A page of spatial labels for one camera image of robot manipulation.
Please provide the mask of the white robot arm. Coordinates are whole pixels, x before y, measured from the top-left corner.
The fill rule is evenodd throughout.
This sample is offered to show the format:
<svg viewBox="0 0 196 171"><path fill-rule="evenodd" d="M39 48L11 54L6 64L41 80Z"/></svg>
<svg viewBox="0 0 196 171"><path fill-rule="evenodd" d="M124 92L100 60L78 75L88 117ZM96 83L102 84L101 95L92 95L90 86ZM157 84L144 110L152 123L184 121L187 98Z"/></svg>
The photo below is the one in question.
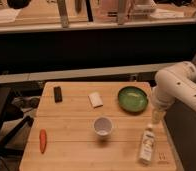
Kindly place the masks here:
<svg viewBox="0 0 196 171"><path fill-rule="evenodd" d="M158 124L176 99L196 111L196 66L189 61L160 69L152 89L152 123Z"/></svg>

